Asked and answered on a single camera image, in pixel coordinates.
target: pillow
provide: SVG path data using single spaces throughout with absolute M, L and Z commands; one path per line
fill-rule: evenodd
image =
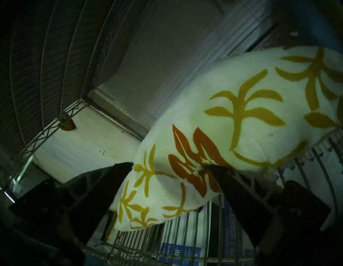
M 143 140 L 115 228 L 130 231 L 203 206 L 220 192 L 207 164 L 274 171 L 343 124 L 343 56 L 273 48 L 213 64 Z

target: metal wire shelving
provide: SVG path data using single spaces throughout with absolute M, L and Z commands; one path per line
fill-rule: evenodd
M 136 2 L 141 7 L 145 1 Z M 94 87 L 99 65 L 134 4 L 35 1 L 18 12 L 0 51 L 0 147 L 6 158 L 1 168 L 11 177 L 7 183 L 62 126 L 56 121 L 85 108 L 81 99 Z

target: white pillow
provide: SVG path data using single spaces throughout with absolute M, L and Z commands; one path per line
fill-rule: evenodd
M 343 124 L 343 56 L 274 48 L 215 63 L 184 89 L 144 139 L 115 228 L 140 229 L 220 192 L 206 164 L 266 172 Z

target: yellow leaf pattern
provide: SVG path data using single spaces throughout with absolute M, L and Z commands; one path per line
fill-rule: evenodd
M 307 115 L 304 115 L 304 118 L 310 124 L 310 126 L 315 128 L 339 127 L 339 125 L 331 118 L 319 112 L 309 113 Z
M 146 151 L 144 153 L 144 167 L 140 164 L 135 164 L 135 166 L 133 167 L 133 170 L 135 172 L 143 172 L 141 177 L 136 181 L 136 183 L 133 185 L 134 188 L 139 187 L 144 178 L 145 178 L 145 185 L 144 185 L 144 194 L 145 197 L 149 197 L 149 181 L 150 178 L 152 178 L 154 175 L 165 175 L 167 177 L 170 178 L 176 178 L 176 176 L 165 173 L 165 172 L 161 172 L 161 171 L 155 171 L 155 167 L 154 167 L 154 157 L 155 157 L 155 149 L 156 149 L 156 145 L 154 144 L 151 148 L 151 151 L 149 153 L 149 167 L 150 170 L 148 169 L 148 167 L 146 166 Z
M 238 158 L 240 159 L 241 161 L 243 162 L 246 162 L 246 163 L 249 163 L 249 164 L 252 164 L 252 165 L 255 165 L 255 166 L 258 166 L 258 167 L 262 167 L 263 168 L 263 173 L 266 173 L 268 172 L 268 169 L 269 168 L 273 168 L 273 169 L 276 169 L 279 165 L 281 165 L 286 159 L 289 159 L 289 158 L 293 158 L 293 157 L 296 157 L 297 155 L 299 155 L 305 148 L 306 146 L 308 145 L 308 141 L 307 140 L 304 140 L 304 141 L 301 141 L 298 146 L 293 150 L 291 151 L 289 154 L 287 154 L 285 157 L 281 158 L 281 159 L 278 159 L 275 163 L 270 163 L 270 162 L 257 162 L 257 161 L 254 161 L 254 160 L 251 160 L 251 159 L 248 159 L 242 155 L 240 155 L 238 152 L 236 151 L 233 151 L 233 154 Z
M 126 182 L 123 195 L 119 200 L 119 213 L 118 213 L 119 223 L 121 223 L 123 220 L 123 207 L 124 207 L 124 209 L 126 211 L 126 215 L 128 216 L 130 221 L 132 220 L 132 213 L 131 213 L 129 208 L 131 208 L 134 211 L 138 211 L 138 212 L 143 210 L 143 207 L 138 205 L 138 204 L 129 204 L 133 200 L 137 191 L 136 190 L 131 191 L 130 195 L 128 197 L 126 197 L 127 192 L 128 192 L 128 186 L 129 186 L 129 181 Z
M 183 212 L 190 212 L 192 210 L 185 210 L 184 209 L 184 205 L 185 205 L 185 201 L 186 201 L 186 187 L 184 183 L 180 183 L 181 185 L 181 203 L 179 207 L 174 207 L 174 206 L 164 206 L 162 207 L 162 209 L 166 210 L 166 211 L 176 211 L 176 213 L 174 215 L 166 215 L 163 214 L 164 218 L 174 218 L 174 217 L 179 217 Z
M 137 217 L 133 218 L 131 222 L 139 223 L 140 226 L 133 226 L 131 229 L 137 230 L 142 228 L 147 228 L 148 226 L 154 225 L 156 223 L 148 224 L 149 222 L 158 222 L 155 218 L 148 218 L 146 219 L 147 214 L 149 213 L 149 207 L 146 207 L 144 210 L 141 211 L 141 219 L 138 219 Z
M 267 110 L 266 108 L 258 107 L 248 111 L 245 110 L 247 103 L 257 98 L 266 98 L 283 102 L 281 95 L 273 90 L 258 90 L 255 93 L 253 93 L 247 100 L 245 100 L 248 91 L 258 82 L 260 82 L 265 76 L 267 76 L 267 74 L 268 71 L 264 69 L 260 73 L 256 74 L 255 76 L 251 77 L 246 82 L 244 82 L 242 86 L 239 88 L 238 97 L 236 97 L 231 91 L 221 91 L 210 98 L 210 100 L 212 100 L 217 97 L 225 97 L 233 104 L 233 113 L 231 113 L 229 110 L 221 106 L 216 106 L 204 111 L 205 114 L 211 116 L 223 116 L 233 118 L 234 133 L 231 141 L 230 151 L 234 150 L 238 145 L 240 132 L 242 128 L 242 121 L 244 118 L 254 117 L 262 120 L 263 122 L 271 126 L 280 127 L 286 125 L 286 123 L 281 118 L 279 118 L 273 112 Z
M 294 63 L 311 63 L 310 66 L 303 72 L 300 73 L 290 73 L 287 71 L 284 71 L 280 68 L 275 67 L 276 72 L 283 77 L 284 79 L 287 79 L 289 81 L 295 82 L 300 81 L 302 79 L 307 80 L 307 84 L 305 87 L 305 97 L 307 104 L 311 111 L 314 111 L 319 108 L 319 101 L 317 97 L 316 92 L 316 80 L 318 79 L 321 91 L 326 99 L 329 101 L 337 99 L 337 95 L 332 92 L 322 81 L 321 77 L 321 71 L 323 70 L 329 78 L 331 78 L 333 81 L 338 83 L 343 83 L 343 73 L 331 69 L 328 66 L 326 66 L 323 62 L 324 58 L 324 48 L 319 47 L 317 55 L 314 59 L 308 58 L 308 57 L 302 57 L 302 56 L 285 56 L 281 57 L 282 60 L 291 61 Z

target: wall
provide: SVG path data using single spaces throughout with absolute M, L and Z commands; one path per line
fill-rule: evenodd
M 58 130 L 35 153 L 34 162 L 57 181 L 133 161 L 141 142 L 110 120 L 86 107 L 73 121 L 77 129 Z

